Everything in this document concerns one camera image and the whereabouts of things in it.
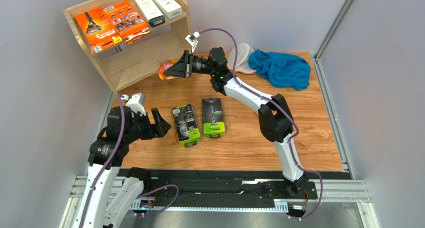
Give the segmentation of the orange razor bag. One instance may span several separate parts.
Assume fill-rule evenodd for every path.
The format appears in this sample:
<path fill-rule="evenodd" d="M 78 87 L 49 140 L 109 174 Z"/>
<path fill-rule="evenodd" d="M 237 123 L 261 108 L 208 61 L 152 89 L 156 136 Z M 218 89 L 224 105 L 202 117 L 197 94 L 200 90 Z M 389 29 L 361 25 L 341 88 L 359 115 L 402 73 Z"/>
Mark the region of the orange razor bag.
<path fill-rule="evenodd" d="M 157 70 L 157 74 L 158 74 L 158 76 L 161 80 L 171 80 L 171 79 L 177 78 L 177 77 L 174 77 L 174 76 L 164 75 L 164 72 L 166 70 L 168 70 L 169 68 L 171 68 L 176 62 L 177 62 L 176 59 L 168 59 L 168 60 L 160 63 L 160 67 Z"/>

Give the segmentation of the white razor box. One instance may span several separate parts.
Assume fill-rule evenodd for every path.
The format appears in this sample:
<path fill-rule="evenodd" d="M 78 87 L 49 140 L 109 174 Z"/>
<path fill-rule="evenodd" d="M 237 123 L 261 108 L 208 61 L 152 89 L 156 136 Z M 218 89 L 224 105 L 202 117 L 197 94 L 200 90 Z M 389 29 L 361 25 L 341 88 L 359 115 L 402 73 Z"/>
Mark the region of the white razor box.
<path fill-rule="evenodd" d="M 165 17 L 153 0 L 134 0 L 150 27 L 165 23 Z"/>
<path fill-rule="evenodd" d="M 174 19 L 183 14 L 182 7 L 174 0 L 152 0 L 168 19 Z"/>

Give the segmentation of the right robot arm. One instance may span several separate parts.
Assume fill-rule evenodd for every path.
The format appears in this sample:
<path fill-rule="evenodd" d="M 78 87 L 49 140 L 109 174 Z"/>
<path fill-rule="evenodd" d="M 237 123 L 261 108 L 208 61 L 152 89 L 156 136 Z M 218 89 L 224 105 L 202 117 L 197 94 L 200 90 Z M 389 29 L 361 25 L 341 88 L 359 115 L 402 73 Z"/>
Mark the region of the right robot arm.
<path fill-rule="evenodd" d="M 294 136 L 298 132 L 288 104 L 281 94 L 271 96 L 260 92 L 237 78 L 227 66 L 223 48 L 213 48 L 207 58 L 188 50 L 175 64 L 163 71 L 166 77 L 189 78 L 193 73 L 210 75 L 216 92 L 234 98 L 258 114 L 263 136 L 272 142 L 278 153 L 286 180 L 286 189 L 297 193 L 307 184 L 305 169 L 295 149 Z"/>

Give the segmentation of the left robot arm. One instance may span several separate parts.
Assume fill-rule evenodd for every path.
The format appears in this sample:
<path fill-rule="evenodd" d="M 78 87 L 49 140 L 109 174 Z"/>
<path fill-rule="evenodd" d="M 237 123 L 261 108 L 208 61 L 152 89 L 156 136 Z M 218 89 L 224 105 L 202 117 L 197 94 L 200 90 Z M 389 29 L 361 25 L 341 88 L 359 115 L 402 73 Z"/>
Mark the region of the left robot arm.
<path fill-rule="evenodd" d="M 119 227 L 138 195 L 152 187 L 150 170 L 132 167 L 117 195 L 109 201 L 130 144 L 162 138 L 171 128 L 156 108 L 151 112 L 153 123 L 148 115 L 128 106 L 119 105 L 108 113 L 106 127 L 89 149 L 87 183 L 81 208 L 72 225 L 74 228 Z"/>

